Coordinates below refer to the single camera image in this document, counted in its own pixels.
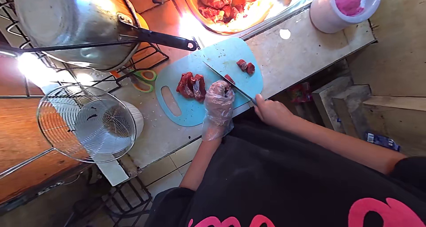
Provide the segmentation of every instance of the kitchen knife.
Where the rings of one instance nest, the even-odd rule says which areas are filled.
[[[218,74],[220,77],[222,77],[226,82],[228,82],[229,84],[231,84],[234,88],[236,88],[239,92],[241,92],[241,94],[243,94],[244,96],[246,96],[248,99],[250,99],[254,105],[257,106],[257,102],[256,99],[251,98],[248,94],[246,94],[244,91],[242,91],[240,88],[238,88],[234,83],[232,83],[231,81],[229,81],[227,78],[225,78],[223,75],[221,75],[219,72],[217,72],[215,69],[213,69],[213,67],[211,67],[210,65],[208,65],[206,62],[204,62],[212,71],[214,71],[216,74]]]

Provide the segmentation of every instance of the person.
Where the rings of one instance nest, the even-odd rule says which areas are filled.
[[[425,158],[308,122],[261,95],[259,121],[228,133],[233,100],[225,81],[209,88],[200,147],[180,186],[155,197],[146,227],[425,227]]]

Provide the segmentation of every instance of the metal pan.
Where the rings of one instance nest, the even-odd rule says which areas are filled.
[[[127,44],[46,51],[66,63],[111,71],[123,66],[141,41],[194,51],[196,43],[144,29],[129,0],[14,0],[20,25],[36,47]]]

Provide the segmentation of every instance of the pink powder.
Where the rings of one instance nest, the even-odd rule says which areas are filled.
[[[354,16],[363,11],[361,0],[336,0],[337,8],[347,16]]]

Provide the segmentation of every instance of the black pan handle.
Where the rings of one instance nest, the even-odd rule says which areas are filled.
[[[151,42],[162,46],[173,47],[182,50],[194,51],[197,49],[197,43],[182,37],[154,32],[151,30],[139,28],[139,41]]]

